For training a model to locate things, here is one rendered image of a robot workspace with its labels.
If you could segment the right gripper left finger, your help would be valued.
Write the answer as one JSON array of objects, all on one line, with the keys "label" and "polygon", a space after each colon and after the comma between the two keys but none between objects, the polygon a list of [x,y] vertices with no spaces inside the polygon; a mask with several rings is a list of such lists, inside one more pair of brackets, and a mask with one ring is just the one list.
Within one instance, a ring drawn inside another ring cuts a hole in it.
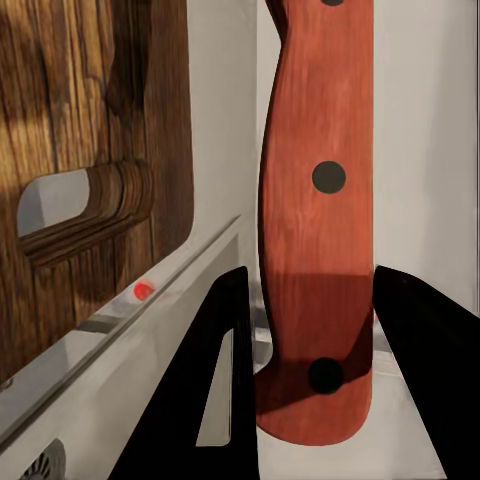
[{"label": "right gripper left finger", "polygon": [[[223,336],[234,328],[232,440],[196,446]],[[214,281],[108,480],[259,480],[248,270]]]}]

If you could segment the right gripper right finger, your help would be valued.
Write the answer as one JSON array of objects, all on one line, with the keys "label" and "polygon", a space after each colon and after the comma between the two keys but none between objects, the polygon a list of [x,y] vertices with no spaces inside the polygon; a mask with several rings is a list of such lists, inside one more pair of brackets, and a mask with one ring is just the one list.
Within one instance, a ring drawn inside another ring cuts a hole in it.
[{"label": "right gripper right finger", "polygon": [[373,272],[373,311],[448,480],[480,480],[480,318],[385,266]]}]

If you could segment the parer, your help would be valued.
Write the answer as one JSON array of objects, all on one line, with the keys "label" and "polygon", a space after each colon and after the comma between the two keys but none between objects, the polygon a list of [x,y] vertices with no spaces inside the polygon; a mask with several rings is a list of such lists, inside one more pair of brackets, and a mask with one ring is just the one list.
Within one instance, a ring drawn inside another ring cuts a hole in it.
[{"label": "parer", "polygon": [[256,424],[295,445],[350,439],[373,376],[374,0],[264,0],[281,40],[257,233],[273,356]]}]

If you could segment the cutting board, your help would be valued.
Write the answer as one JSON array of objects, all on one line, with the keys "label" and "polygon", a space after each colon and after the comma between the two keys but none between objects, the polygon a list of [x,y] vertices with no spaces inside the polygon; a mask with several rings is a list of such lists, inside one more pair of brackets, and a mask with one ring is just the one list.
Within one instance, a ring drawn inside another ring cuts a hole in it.
[{"label": "cutting board", "polygon": [[[26,254],[37,177],[116,163],[107,221]],[[0,384],[186,243],[187,0],[0,0]]]}]

